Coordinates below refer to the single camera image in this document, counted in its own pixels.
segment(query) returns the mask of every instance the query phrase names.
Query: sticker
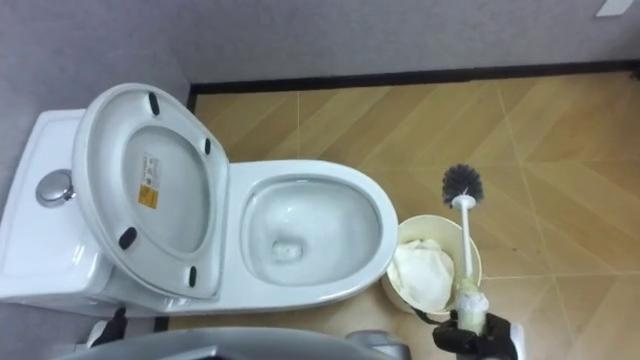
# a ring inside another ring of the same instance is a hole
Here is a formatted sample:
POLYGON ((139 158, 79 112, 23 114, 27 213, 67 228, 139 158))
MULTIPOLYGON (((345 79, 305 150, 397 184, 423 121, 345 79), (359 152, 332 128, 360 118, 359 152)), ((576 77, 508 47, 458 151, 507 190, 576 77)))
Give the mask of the sticker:
POLYGON ((142 181, 138 192, 138 203, 155 209, 160 191, 160 170, 162 163, 149 154, 142 158, 142 181))

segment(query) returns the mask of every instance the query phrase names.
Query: toilet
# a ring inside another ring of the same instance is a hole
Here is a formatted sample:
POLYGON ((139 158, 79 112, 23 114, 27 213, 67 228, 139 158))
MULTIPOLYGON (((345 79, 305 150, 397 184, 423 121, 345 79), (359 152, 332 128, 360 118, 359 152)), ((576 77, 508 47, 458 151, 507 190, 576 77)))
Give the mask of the toilet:
POLYGON ((363 173, 229 163, 171 95, 123 84, 39 116, 0 223, 0 300, 96 316, 316 306, 380 278, 397 225, 363 173))

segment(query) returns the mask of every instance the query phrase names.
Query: baseboard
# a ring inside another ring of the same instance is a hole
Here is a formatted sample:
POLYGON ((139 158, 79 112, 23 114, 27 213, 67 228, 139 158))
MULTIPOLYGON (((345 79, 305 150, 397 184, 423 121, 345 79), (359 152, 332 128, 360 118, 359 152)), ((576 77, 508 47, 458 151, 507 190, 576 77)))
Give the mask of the baseboard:
POLYGON ((189 87, 189 94, 187 95, 187 109, 189 109, 191 113, 195 113, 196 101, 198 101, 198 93, 195 90, 195 87, 191 84, 189 87))
POLYGON ((301 91, 346 87, 436 84, 487 79, 588 74, 614 71, 638 71, 638 69, 640 69, 640 60, 617 60, 587 63, 485 67, 387 74, 192 84, 189 92, 188 106, 192 106, 190 107, 191 110, 195 109, 196 98, 199 94, 301 91))

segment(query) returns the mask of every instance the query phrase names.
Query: tile floor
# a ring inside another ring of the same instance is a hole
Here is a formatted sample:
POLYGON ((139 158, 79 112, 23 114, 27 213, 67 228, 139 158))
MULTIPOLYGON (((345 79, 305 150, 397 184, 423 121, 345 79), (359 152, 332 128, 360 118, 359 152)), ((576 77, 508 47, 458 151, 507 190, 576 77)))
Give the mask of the tile floor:
MULTIPOLYGON (((399 220, 441 204, 444 170, 475 166, 472 236, 492 311, 526 328, 530 360, 640 358, 640 83, 626 73, 198 98, 232 161, 314 158, 378 181, 399 220)), ((451 359, 379 285, 334 305, 173 318, 334 335, 379 328, 416 359, 451 359)))

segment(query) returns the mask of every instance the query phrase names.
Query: gray wall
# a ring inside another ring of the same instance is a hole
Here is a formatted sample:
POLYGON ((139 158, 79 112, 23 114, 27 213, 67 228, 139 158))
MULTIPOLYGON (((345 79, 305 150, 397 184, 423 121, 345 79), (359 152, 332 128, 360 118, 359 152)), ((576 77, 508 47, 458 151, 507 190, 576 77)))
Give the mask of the gray wall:
MULTIPOLYGON (((117 83, 185 100, 189 81, 640 58, 640 3, 595 19, 602 2, 0 0, 0 207, 37 114, 117 83)), ((0 358, 38 358, 93 321, 0 305, 0 358)))
POLYGON ((640 1, 239 0, 158 3, 192 82, 640 58, 640 1))
MULTIPOLYGON (((0 208, 37 115, 83 108, 121 82, 186 100, 189 83, 166 47, 147 41, 147 5, 110 0, 0 0, 0 208)), ((86 340, 95 318, 0 304, 0 359, 44 359, 86 340)), ((149 333, 153 319, 130 321, 149 333)))

